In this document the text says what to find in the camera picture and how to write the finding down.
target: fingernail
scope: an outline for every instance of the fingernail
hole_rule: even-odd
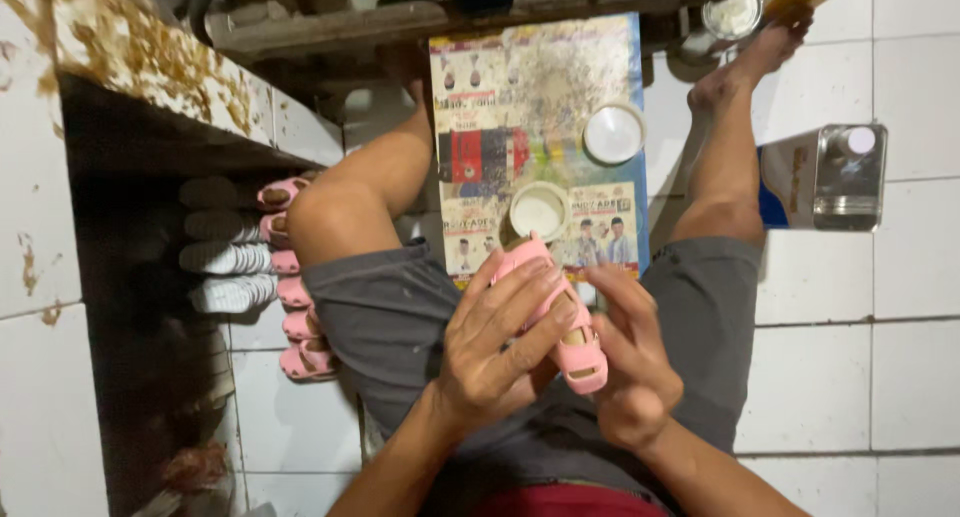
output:
[[[534,275],[544,268],[546,268],[546,258],[540,256],[527,262],[524,269],[528,275]]]
[[[550,271],[548,277],[546,277],[547,283],[550,285],[557,285],[561,279],[564,278],[564,272],[560,268],[555,268]]]
[[[568,322],[577,316],[577,305],[573,302],[563,302],[553,311],[553,317],[557,322]]]

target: hand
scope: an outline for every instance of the hand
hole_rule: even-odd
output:
[[[684,383],[667,361],[650,293],[615,266],[587,268],[586,279],[609,302],[609,316],[593,316],[609,368],[606,386],[594,396],[600,431],[642,458],[667,425]]]
[[[446,326],[443,365],[424,396],[456,435],[502,419],[537,399],[557,374],[550,349],[576,317],[572,302],[550,312],[503,350],[564,278],[545,258],[528,260],[489,286],[503,263],[497,248],[477,270]]]

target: container lid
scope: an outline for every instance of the container lid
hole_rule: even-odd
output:
[[[761,24],[763,0],[709,1],[703,5],[703,27],[718,39],[737,41]]]
[[[630,161],[643,149],[646,138],[646,119],[633,103],[601,106],[583,129],[586,151],[597,161],[609,165]]]
[[[534,181],[513,195],[510,224],[520,236],[536,232],[543,241],[554,241],[570,225],[567,192],[548,181]]]

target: white powder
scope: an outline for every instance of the white powder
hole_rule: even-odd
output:
[[[516,201],[511,217],[513,229],[518,233],[525,236],[533,231],[546,238],[560,228],[564,204],[548,190],[531,189]]]
[[[754,29],[760,9],[758,0],[723,0],[710,5],[707,23],[723,36],[740,36]]]

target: pink children's shoe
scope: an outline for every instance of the pink children's shoe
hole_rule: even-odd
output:
[[[256,193],[256,205],[265,212],[286,210],[294,201],[294,197],[309,185],[309,179],[299,176],[274,181]]]
[[[280,249],[290,248],[287,234],[287,212],[268,213],[260,217],[260,239]]]
[[[313,305],[310,305],[306,310],[295,310],[287,314],[283,319],[283,333],[291,341],[305,341],[318,339],[324,334],[324,329],[320,326]]]
[[[304,281],[300,277],[282,278],[276,284],[276,295],[287,307],[301,308],[313,305],[313,300],[304,289]]]
[[[490,283],[496,283],[517,267],[537,257],[545,258],[550,266],[554,266],[553,257],[547,250],[546,243],[541,241],[534,231],[531,232],[529,241],[506,253],[503,265],[496,271]],[[554,364],[557,364],[570,388],[575,393],[585,395],[606,385],[607,356],[600,350],[600,341],[591,325],[591,314],[587,306],[580,300],[580,296],[573,290],[568,280],[564,279],[536,309],[530,320],[527,320],[521,328],[521,332],[526,332],[544,318],[549,313],[553,301],[564,293],[577,305],[577,317],[570,325],[570,333],[557,343],[553,351],[550,351],[550,358]]]
[[[270,265],[273,271],[280,275],[295,275],[300,273],[300,263],[293,251],[277,251],[270,254]]]
[[[320,339],[307,339],[280,354],[280,369],[294,381],[328,381],[336,377],[337,359]]]

